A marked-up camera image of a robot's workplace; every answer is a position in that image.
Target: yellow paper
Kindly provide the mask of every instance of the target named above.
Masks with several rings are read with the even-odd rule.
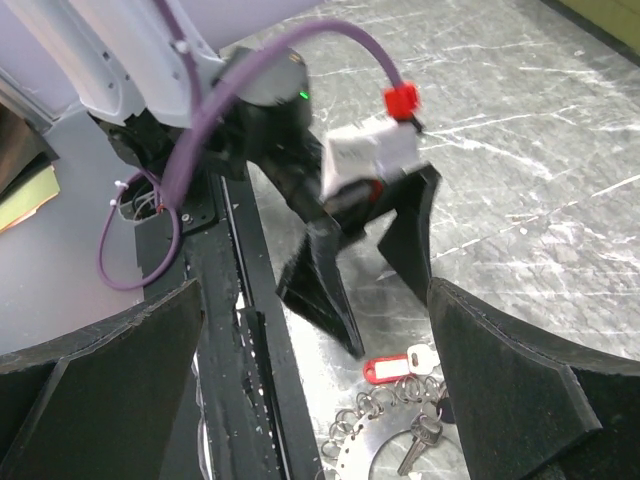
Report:
[[[0,233],[34,215],[58,193],[60,186],[53,166],[49,166],[0,203]]]

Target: red connector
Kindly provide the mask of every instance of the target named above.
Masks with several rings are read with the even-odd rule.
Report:
[[[389,115],[399,122],[411,120],[420,105],[418,89],[413,83],[404,83],[400,87],[385,90],[384,101]]]

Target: white key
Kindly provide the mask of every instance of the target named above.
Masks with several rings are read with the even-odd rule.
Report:
[[[431,375],[433,369],[440,365],[440,357],[429,345],[418,344],[407,350],[409,370],[414,375]]]

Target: tabletop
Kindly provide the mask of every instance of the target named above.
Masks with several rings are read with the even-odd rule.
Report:
[[[559,336],[640,360],[640,69],[563,13],[530,0],[338,0],[243,43],[313,18],[371,33],[418,85],[420,153],[443,176],[434,274]],[[383,114],[387,82],[361,47],[326,35],[297,49],[311,72],[316,134]],[[279,274],[304,225],[259,172],[252,178]],[[376,250],[391,219],[338,259],[367,358],[433,344],[426,308]],[[336,412],[368,389],[363,360],[286,313],[320,444]],[[383,450],[372,478],[398,478],[410,440]],[[415,470],[468,478],[446,442]]]

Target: green object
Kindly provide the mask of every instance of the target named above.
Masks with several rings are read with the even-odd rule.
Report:
[[[640,0],[560,0],[640,53]]]

